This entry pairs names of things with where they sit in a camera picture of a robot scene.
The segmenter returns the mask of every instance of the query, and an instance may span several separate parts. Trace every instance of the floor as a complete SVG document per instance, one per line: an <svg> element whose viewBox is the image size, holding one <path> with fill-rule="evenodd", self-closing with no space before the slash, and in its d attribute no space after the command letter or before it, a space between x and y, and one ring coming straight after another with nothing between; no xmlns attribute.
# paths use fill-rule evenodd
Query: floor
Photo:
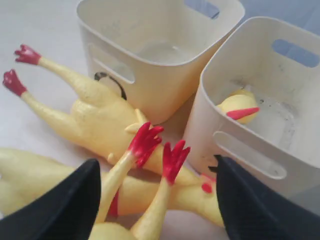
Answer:
<svg viewBox="0 0 320 240"><path fill-rule="evenodd" d="M76 6L79 0L3 0L0 2L0 72L16 69L36 98L48 106L68 112L77 99L73 90L43 69L14 62L13 52L21 43L44 56L87 74ZM318 0L241 0L244 19L264 15L276 17L320 34ZM27 150L78 166L91 155L58 137L18 97L0 87L0 146ZM130 226L137 219L122 217ZM161 239L227 239L224 230L192 213L169 211Z"/></svg>

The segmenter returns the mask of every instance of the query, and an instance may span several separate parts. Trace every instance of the rubber chicken head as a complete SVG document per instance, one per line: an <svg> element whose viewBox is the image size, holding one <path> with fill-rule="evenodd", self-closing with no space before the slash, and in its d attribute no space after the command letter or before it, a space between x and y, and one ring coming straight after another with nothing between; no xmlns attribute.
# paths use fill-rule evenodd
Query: rubber chicken head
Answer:
<svg viewBox="0 0 320 240"><path fill-rule="evenodd" d="M236 120L240 124L248 124L260 110L252 92L246 89L238 89L230 94L217 107L228 117Z"/></svg>

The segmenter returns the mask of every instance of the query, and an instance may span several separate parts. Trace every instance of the storage bin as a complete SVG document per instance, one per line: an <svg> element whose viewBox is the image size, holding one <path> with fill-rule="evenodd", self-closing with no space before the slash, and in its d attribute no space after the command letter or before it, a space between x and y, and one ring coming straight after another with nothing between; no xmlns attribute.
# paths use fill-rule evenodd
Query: storage bin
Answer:
<svg viewBox="0 0 320 240"><path fill-rule="evenodd" d="M238 0L82 0L77 6L89 74L110 76L101 81L153 124L196 92L201 71L244 13Z"/></svg>
<svg viewBox="0 0 320 240"><path fill-rule="evenodd" d="M233 158L291 198L320 184L320 37L286 22L253 17L205 66L184 139L190 164L214 176L214 154ZM218 108L250 86L260 111L247 125Z"/></svg>

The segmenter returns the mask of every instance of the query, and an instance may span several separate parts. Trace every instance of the white plastic basket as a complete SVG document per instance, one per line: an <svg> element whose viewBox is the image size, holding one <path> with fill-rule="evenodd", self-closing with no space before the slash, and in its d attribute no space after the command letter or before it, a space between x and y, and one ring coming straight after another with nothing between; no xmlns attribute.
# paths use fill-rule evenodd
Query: white plastic basket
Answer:
<svg viewBox="0 0 320 240"><path fill-rule="evenodd" d="M230 35L201 74L184 133L197 171L213 175L208 166L222 154L286 197L320 185L320 66L297 62L299 52L318 64L320 37L269 17ZM217 105L246 85L260 112L241 125Z"/></svg>
<svg viewBox="0 0 320 240"><path fill-rule="evenodd" d="M90 75L111 76L103 83L153 124L196 92L244 13L238 0L82 0L77 7Z"/></svg>

